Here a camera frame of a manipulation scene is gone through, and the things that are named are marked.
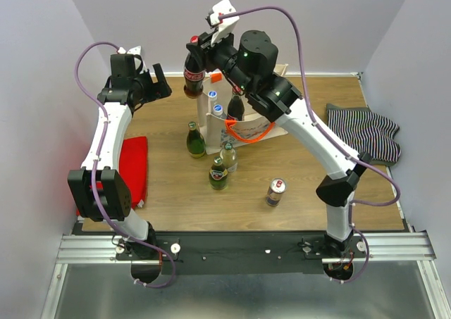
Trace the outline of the clear glass soda bottle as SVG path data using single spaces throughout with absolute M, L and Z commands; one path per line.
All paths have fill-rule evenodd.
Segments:
M 219 152 L 223 164 L 229 173 L 237 170 L 237 152 L 230 142 L 226 142 Z

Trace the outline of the red bull energy can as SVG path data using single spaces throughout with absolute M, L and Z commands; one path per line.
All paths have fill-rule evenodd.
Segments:
M 282 199 L 283 194 L 287 189 L 285 180 L 281 178 L 275 178 L 271 181 L 265 200 L 269 206 L 277 206 Z

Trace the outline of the blue label water bottle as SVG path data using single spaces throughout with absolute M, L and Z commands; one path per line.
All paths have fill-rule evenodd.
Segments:
M 223 110 L 223 106 L 221 104 L 215 104 L 213 106 L 213 114 L 222 119 L 222 120 L 226 120 L 227 119 L 227 114 L 225 113 L 225 111 Z

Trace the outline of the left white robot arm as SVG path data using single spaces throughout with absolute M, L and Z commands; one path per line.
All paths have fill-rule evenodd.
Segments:
M 138 46 L 111 55 L 110 65 L 111 75 L 96 97 L 100 107 L 92 145 L 80 168 L 69 172 L 68 185 L 82 217 L 94 222 L 109 217 L 123 236 L 119 245 L 142 260 L 153 260 L 164 254 L 157 249 L 152 225 L 132 209 L 130 189 L 120 174 L 120 154 L 134 112 L 170 96 L 172 90 L 158 63 L 152 78 Z

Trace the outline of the beige canvas tote bag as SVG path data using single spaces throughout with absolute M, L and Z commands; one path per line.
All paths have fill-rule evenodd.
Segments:
M 197 98 L 197 117 L 200 132 L 206 143 L 206 152 L 208 154 L 218 153 L 223 144 L 231 142 L 234 147 L 244 146 L 246 143 L 241 139 L 249 139 L 251 142 L 270 139 L 286 135 L 288 132 L 278 126 L 273 126 L 267 130 L 270 122 L 265 117 L 255 112 L 247 103 L 245 98 L 242 101 L 245 106 L 244 120 L 238 121 L 232 125 L 233 133 L 238 135 L 236 139 L 226 129 L 225 120 L 216 117 L 209 106 L 208 92 L 217 91 L 217 104 L 223 106 L 225 113 L 232 96 L 232 87 L 220 72 L 207 75 L 203 81 L 203 94 Z

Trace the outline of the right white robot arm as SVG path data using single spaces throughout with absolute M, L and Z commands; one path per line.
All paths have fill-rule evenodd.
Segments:
M 353 235 L 351 200 L 366 170 L 353 159 L 369 162 L 339 139 L 307 109 L 307 93 L 275 73 L 278 48 L 263 31 L 248 30 L 238 48 L 234 36 L 215 43 L 212 33 L 193 36 L 186 47 L 185 82 L 188 90 L 200 93 L 205 73 L 220 70 L 233 88 L 244 94 L 248 104 L 269 122 L 297 138 L 326 169 L 316 194 L 326 204 L 326 252 L 334 257 L 350 248 Z

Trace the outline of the clear plastic water bottle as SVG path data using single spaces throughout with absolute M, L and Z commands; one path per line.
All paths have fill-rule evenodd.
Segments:
M 210 109 L 213 110 L 214 106 L 217 104 L 218 93 L 217 93 L 217 91 L 211 90 L 208 92 L 207 96 L 209 99 Z

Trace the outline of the green glass bottle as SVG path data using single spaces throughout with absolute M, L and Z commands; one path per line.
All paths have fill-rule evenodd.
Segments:
M 204 138 L 195 121 L 190 121 L 188 123 L 188 127 L 189 132 L 186 140 L 187 150 L 189 151 L 191 157 L 200 158 L 206 152 Z

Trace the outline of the cola glass bottle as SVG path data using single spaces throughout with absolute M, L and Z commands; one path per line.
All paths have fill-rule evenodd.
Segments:
M 232 96 L 227 107 L 227 119 L 243 121 L 245 114 L 245 106 L 240 96 L 240 91 L 232 88 Z
M 187 44 L 188 55 L 184 64 L 184 93 L 188 98 L 196 99 L 203 92 L 205 77 L 204 61 L 200 56 L 199 37 L 194 35 Z

